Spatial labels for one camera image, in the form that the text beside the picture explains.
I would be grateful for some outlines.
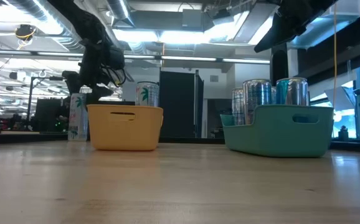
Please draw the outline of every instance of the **silver can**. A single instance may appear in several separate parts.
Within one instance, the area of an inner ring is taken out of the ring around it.
[[[272,84],[270,80],[248,80],[243,83],[245,123],[252,124],[255,108],[272,103]]]
[[[138,82],[136,88],[136,106],[159,105],[159,85],[155,82]]]
[[[308,106],[308,84],[305,78],[284,78],[277,81],[277,103]]]
[[[242,88],[235,88],[232,90],[232,116],[234,117],[235,125],[245,124],[244,114],[244,90]]]
[[[86,94],[72,93],[69,109],[69,141],[87,141],[88,116],[86,110]]]
[[[272,104],[277,104],[277,88],[272,86]]]

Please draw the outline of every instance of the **drink can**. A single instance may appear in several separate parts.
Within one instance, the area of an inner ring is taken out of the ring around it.
[[[155,82],[138,82],[136,106],[159,106],[159,85]]]
[[[272,103],[272,84],[270,80],[247,80],[243,83],[245,123],[252,124],[255,108]]]
[[[308,84],[305,78],[284,78],[277,81],[277,103],[308,106]]]
[[[235,125],[245,124],[244,114],[244,90],[242,88],[235,88],[232,90],[232,116],[234,117]]]
[[[272,104],[277,104],[277,88],[272,86]]]
[[[69,112],[69,141],[87,141],[88,116],[86,93],[72,93]]]

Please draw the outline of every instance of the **desk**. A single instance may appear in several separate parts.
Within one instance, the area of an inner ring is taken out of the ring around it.
[[[223,145],[0,145],[0,224],[360,223],[360,154],[274,159]]]

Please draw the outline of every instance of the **teal basket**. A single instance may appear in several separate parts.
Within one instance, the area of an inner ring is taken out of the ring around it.
[[[333,108],[262,105],[249,125],[234,125],[221,115],[225,145],[235,151],[270,157],[321,157],[328,150]]]

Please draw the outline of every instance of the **can with palm tree print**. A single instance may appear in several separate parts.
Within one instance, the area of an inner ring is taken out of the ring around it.
[[[88,117],[86,94],[72,93],[69,110],[68,140],[87,141]]]
[[[136,106],[159,105],[159,85],[155,82],[138,82],[136,89]]]

